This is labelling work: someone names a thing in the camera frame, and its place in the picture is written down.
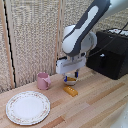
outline decorative plate rim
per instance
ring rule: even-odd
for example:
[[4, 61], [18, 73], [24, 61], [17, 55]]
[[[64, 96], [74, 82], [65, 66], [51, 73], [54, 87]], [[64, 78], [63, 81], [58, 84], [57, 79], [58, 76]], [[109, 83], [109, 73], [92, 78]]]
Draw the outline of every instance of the decorative plate rim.
[[[32, 121], [32, 122], [30, 122], [30, 121], [28, 121], [28, 122], [20, 122], [20, 120], [19, 120], [19, 122], [18, 122], [18, 119], [14, 119], [14, 118], [16, 118], [16, 116], [15, 115], [12, 115], [12, 116], [14, 116], [14, 118], [12, 118], [11, 116], [10, 116], [10, 113], [9, 113], [9, 105], [10, 105], [10, 103], [11, 102], [13, 102], [13, 99], [14, 99], [14, 103], [15, 103], [15, 98], [17, 98], [18, 96], [22, 96], [23, 94], [35, 94], [36, 96], [42, 96], [42, 98], [45, 98], [45, 100], [47, 100], [47, 106], [48, 106], [48, 108], [47, 108], [47, 111], [46, 111], [46, 113], [45, 112], [42, 112], [42, 116], [39, 116], [39, 118], [37, 118], [37, 120], [35, 120], [35, 121]], [[49, 100], [48, 100], [48, 98], [45, 96], [45, 95], [43, 95], [42, 93], [39, 93], [39, 92], [35, 92], [35, 91], [26, 91], [26, 92], [21, 92], [21, 93], [18, 93], [18, 94], [16, 94], [16, 95], [14, 95], [9, 101], [8, 101], [8, 103], [7, 103], [7, 105], [6, 105], [6, 115], [7, 115], [7, 117], [12, 121], [12, 122], [14, 122], [14, 123], [16, 123], [16, 124], [20, 124], [20, 125], [33, 125], [33, 124], [36, 124], [36, 123], [39, 123], [39, 122], [41, 122], [42, 120], [44, 120], [47, 116], [48, 116], [48, 114], [49, 114], [49, 112], [50, 112], [50, 102], [49, 102]]]

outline plate rim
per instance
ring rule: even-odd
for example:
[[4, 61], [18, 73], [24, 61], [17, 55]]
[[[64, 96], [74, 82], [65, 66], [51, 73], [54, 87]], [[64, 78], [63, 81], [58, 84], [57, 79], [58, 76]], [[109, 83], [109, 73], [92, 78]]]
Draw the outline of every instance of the plate rim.
[[[20, 95], [20, 94], [22, 94], [22, 93], [30, 93], [30, 92], [31, 92], [31, 93], [36, 93], [36, 94], [41, 94], [41, 95], [43, 95], [43, 96], [48, 100], [49, 109], [48, 109], [47, 114], [46, 114], [43, 118], [41, 118], [41, 119], [39, 119], [39, 120], [37, 120], [37, 121], [35, 121], [35, 122], [33, 122], [33, 123], [32, 123], [32, 122], [31, 122], [31, 123], [19, 123], [19, 122], [14, 121], [12, 118], [10, 118], [10, 116], [9, 116], [9, 114], [8, 114], [8, 112], [7, 112], [8, 105], [9, 105], [10, 101], [11, 101], [14, 97], [16, 97], [16, 96], [18, 96], [18, 95]], [[37, 123], [43, 121], [43, 120], [48, 116], [49, 112], [50, 112], [50, 101], [49, 101], [49, 99], [48, 99], [44, 94], [42, 94], [42, 93], [40, 93], [40, 92], [36, 92], [36, 91], [25, 91], [25, 92], [18, 93], [18, 94], [16, 94], [16, 95], [14, 95], [14, 96], [7, 102], [7, 104], [6, 104], [6, 115], [7, 115], [7, 117], [8, 117], [12, 122], [14, 122], [14, 123], [16, 123], [16, 124], [19, 124], [19, 125], [33, 125], [33, 124], [37, 124]]]

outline black box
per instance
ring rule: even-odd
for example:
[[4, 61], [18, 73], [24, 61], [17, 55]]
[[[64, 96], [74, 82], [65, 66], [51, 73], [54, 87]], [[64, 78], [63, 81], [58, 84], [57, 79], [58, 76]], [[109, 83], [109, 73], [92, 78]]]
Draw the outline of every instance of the black box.
[[109, 30], [96, 33], [97, 46], [91, 50], [97, 54], [87, 59], [86, 66], [97, 71], [111, 79], [117, 80], [128, 73], [128, 37], [120, 34], [110, 44], [109, 42], [116, 36]]

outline beige curtain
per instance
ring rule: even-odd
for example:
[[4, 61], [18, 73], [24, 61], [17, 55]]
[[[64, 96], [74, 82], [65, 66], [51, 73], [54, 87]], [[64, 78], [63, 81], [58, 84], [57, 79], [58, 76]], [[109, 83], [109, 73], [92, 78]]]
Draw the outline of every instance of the beige curtain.
[[14, 88], [12, 60], [3, 0], [0, 0], [0, 93]]

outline cup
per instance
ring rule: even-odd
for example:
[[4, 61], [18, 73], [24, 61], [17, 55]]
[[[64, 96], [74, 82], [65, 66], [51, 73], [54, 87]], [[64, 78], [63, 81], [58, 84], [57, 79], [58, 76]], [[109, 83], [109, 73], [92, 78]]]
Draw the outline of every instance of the cup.
[[74, 74], [71, 74], [71, 73], [67, 73], [65, 74], [65, 77], [67, 78], [64, 78], [64, 83], [67, 84], [67, 85], [75, 85], [76, 82], [77, 82], [77, 78], [74, 76]]
[[50, 76], [45, 72], [37, 74], [37, 87], [40, 90], [47, 90], [51, 84]]

